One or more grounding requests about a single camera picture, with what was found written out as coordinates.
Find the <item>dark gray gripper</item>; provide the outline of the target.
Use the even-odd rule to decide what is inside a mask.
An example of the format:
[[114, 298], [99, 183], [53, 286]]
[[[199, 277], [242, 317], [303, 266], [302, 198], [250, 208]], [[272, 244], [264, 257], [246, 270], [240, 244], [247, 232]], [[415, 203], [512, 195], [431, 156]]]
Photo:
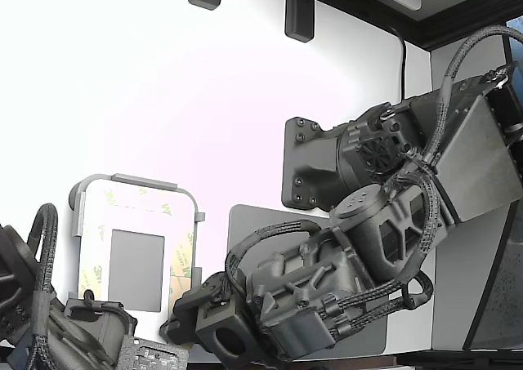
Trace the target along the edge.
[[159, 335], [174, 345], [134, 337], [137, 319], [120, 302], [70, 298], [64, 316], [65, 337], [100, 361], [118, 363], [118, 370], [186, 370], [189, 351], [180, 345], [197, 342], [196, 309], [174, 308], [160, 327]]
[[[303, 232], [308, 239], [275, 252], [250, 275], [240, 269], [263, 240]], [[347, 239], [314, 222], [286, 222], [251, 233], [216, 272], [175, 302], [177, 318], [197, 314], [198, 343], [223, 364], [284, 364], [336, 345], [359, 331], [366, 305], [339, 301], [374, 283]]]

